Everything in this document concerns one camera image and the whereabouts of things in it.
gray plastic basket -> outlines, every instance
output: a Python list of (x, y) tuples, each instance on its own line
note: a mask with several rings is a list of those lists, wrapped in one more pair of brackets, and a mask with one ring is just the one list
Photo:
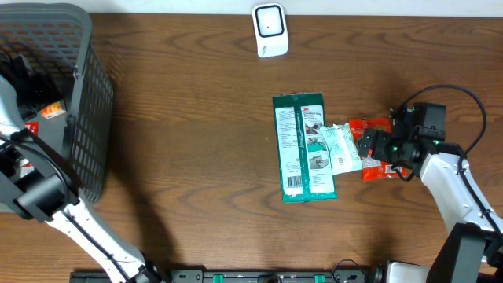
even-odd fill
[(85, 196), (102, 192), (112, 85), (90, 44), (92, 23), (83, 9), (69, 4), (0, 5), (0, 47), (23, 54), (37, 72), (50, 73), (62, 90), (67, 113), (40, 115), (39, 137), (75, 168)]

green connector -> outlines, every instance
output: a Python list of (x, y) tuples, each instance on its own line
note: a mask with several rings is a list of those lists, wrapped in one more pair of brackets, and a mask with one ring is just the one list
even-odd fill
[(314, 275), (314, 283), (325, 283), (325, 275)]
[(213, 283), (223, 283), (223, 275), (213, 275)]

wooden table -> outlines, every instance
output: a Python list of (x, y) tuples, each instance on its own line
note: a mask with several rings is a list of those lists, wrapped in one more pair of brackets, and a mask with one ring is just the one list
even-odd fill
[[(383, 117), (416, 90), (474, 90), (489, 119), (469, 161), (503, 214), (503, 19), (288, 17), (290, 49), (256, 55), (250, 16), (97, 14), (93, 44), (115, 88), (97, 210), (160, 266), (324, 269), (343, 258), (431, 265), (447, 237), (419, 179), (336, 176), (338, 200), (283, 204), (272, 96), (322, 91), (328, 123)], [(466, 147), (475, 103), (437, 90)], [(99, 266), (62, 233), (0, 215), (0, 281), (66, 282)]]

orange box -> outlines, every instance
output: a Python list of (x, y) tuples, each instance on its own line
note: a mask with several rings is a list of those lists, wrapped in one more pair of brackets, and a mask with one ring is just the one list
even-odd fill
[(51, 119), (61, 114), (65, 114), (66, 111), (63, 109), (61, 101), (58, 101), (42, 109), (41, 113), (42, 117), (46, 119)]

white wall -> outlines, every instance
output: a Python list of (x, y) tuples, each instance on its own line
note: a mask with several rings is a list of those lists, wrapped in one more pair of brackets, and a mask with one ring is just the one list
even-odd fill
[[(0, 0), (68, 2), (98, 13), (249, 14), (256, 0)], [(278, 0), (287, 14), (503, 17), (503, 0)]]

